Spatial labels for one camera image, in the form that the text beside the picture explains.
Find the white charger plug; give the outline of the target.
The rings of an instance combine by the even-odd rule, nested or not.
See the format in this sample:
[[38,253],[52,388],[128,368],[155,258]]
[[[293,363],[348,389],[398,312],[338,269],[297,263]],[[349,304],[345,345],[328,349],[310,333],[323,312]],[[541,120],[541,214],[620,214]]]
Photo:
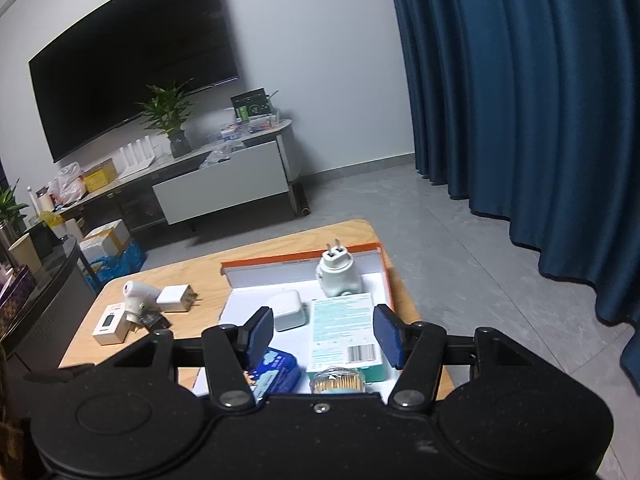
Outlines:
[[198,299],[198,294],[189,284],[165,286],[156,298],[156,305],[162,312],[189,312]]

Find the black Ugreen charger plug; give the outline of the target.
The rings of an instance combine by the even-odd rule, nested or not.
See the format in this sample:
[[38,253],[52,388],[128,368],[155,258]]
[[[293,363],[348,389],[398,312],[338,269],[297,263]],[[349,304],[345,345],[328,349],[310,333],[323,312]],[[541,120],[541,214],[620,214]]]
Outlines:
[[150,333],[171,328],[171,322],[168,321],[168,318],[165,318],[157,310],[142,310],[139,315],[139,324]]

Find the clear toothpick jar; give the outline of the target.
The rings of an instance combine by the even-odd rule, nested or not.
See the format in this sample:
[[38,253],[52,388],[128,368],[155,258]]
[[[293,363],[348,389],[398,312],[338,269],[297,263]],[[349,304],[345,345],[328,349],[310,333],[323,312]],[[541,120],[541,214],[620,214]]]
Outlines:
[[310,390],[313,394],[365,393],[366,378],[358,368],[332,367],[311,377]]

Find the white mosquito repellent heater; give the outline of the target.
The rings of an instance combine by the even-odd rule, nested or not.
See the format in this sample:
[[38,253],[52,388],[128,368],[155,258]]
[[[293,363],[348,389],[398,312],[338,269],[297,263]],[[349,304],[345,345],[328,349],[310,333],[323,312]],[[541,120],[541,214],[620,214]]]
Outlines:
[[157,308],[157,298],[162,291],[152,285],[139,281],[126,281],[122,286],[124,295],[124,308],[126,319],[134,325],[148,328],[151,321],[148,320],[147,310],[154,311]]

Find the white charger box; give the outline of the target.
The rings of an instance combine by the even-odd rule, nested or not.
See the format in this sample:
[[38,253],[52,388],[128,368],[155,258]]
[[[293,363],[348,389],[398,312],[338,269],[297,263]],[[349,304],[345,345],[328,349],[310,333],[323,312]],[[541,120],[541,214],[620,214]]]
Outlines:
[[92,332],[94,340],[100,346],[122,344],[130,331],[125,304],[110,304],[105,308]]

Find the blue tissue pack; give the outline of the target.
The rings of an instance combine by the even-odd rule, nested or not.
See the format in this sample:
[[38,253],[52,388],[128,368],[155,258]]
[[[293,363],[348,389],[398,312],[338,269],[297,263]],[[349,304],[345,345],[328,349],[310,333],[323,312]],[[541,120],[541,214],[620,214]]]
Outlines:
[[268,348],[257,365],[245,372],[245,379],[257,402],[273,393],[291,393],[302,377],[295,356]]

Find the white charger in tray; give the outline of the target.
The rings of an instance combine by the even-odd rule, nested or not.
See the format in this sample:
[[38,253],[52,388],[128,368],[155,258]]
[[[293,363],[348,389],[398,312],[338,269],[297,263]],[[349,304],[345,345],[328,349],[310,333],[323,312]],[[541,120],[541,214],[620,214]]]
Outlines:
[[294,330],[307,323],[307,315],[297,290],[285,290],[267,300],[273,314],[273,326],[278,333]]

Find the orange white box tray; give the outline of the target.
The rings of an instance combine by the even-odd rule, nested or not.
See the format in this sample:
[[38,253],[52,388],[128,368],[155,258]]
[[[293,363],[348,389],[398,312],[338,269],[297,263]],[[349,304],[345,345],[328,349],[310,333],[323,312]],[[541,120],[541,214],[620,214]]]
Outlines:
[[286,292],[297,292],[306,314],[302,326],[273,333],[269,347],[296,357],[303,378],[296,391],[308,393],[314,374],[331,367],[360,370],[366,389],[387,398],[399,376],[373,333],[373,308],[393,305],[390,278],[378,243],[352,245],[362,293],[327,297],[317,275],[321,252],[235,260],[222,265],[231,292],[219,319],[240,326],[260,307],[274,308]]

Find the white heater in tray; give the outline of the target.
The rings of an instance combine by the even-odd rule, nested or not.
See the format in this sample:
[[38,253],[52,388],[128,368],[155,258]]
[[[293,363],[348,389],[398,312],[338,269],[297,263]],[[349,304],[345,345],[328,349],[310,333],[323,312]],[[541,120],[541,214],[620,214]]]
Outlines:
[[355,258],[337,238],[322,252],[316,277],[322,292],[329,298],[361,294],[363,291]]

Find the blue plastic bag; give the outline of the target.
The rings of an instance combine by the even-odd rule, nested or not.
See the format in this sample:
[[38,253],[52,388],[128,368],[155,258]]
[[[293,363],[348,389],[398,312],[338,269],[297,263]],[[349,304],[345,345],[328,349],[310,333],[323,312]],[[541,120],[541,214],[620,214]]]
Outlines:
[[88,271],[82,272],[89,286],[98,292],[100,288],[114,278],[137,273],[141,270],[145,262],[146,255],[138,242],[131,237],[127,248],[117,257],[102,258],[94,263],[90,263],[91,270],[96,274],[99,284],[96,284]]

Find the white TV cabinet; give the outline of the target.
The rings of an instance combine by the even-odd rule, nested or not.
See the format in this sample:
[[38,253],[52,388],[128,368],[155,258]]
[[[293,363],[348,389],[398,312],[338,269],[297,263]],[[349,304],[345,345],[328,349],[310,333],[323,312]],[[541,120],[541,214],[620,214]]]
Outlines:
[[204,160],[227,142],[203,145],[178,158],[165,157],[136,174],[118,178],[60,211],[92,229],[122,219],[131,232],[189,221],[204,214],[286,194],[296,214],[310,213],[300,182],[292,122],[242,136],[242,148],[210,166]]

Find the white router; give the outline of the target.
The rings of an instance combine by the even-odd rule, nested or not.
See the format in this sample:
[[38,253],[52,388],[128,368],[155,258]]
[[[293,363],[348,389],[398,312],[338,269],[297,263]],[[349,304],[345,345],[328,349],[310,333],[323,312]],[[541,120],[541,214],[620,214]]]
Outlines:
[[148,169],[155,162],[155,152],[149,136],[121,146],[119,153],[125,162],[125,169],[119,174],[121,179]]

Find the yellow box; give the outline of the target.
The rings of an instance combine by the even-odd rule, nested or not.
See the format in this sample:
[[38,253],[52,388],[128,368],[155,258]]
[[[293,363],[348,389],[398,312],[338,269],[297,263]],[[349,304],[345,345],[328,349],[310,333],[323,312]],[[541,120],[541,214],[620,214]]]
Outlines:
[[113,159],[108,158],[82,172],[82,180],[88,193],[105,188],[118,176]]

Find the potted green plant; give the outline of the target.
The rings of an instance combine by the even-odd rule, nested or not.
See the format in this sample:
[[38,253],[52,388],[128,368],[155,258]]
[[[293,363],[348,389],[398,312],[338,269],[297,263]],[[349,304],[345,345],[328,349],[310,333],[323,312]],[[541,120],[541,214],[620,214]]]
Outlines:
[[192,152],[192,146],[183,125],[191,114],[191,101],[186,95],[186,82],[171,82],[165,87],[148,84],[149,99],[140,102],[141,115],[146,130],[157,131],[166,136],[173,158]]

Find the blue curtain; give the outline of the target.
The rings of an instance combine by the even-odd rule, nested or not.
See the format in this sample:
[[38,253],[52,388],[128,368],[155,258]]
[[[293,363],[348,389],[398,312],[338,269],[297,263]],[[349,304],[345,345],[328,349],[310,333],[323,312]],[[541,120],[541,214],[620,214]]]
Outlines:
[[393,0],[416,169],[639,322],[639,0]]

